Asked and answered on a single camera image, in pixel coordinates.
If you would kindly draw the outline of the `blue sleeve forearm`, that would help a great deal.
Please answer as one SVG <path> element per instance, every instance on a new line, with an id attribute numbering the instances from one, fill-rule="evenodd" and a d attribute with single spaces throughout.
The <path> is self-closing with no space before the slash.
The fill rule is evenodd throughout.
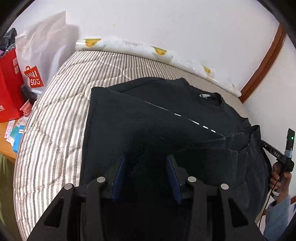
<path id="1" fill-rule="evenodd" d="M 280 203 L 277 201 L 272 202 L 266 212 L 263 236 L 268 241 L 278 240 L 288 226 L 290 196 L 288 195 Z"/>

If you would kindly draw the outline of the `person's right hand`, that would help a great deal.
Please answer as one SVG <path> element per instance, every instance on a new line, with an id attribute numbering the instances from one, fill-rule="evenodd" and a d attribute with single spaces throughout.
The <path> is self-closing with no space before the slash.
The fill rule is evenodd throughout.
<path id="1" fill-rule="evenodd" d="M 280 178 L 281 165 L 279 162 L 273 164 L 273 170 L 270 179 L 270 188 L 279 193 L 276 204 L 281 203 L 285 198 L 289 197 L 289 187 L 292 174 L 290 172 L 283 173 Z"/>

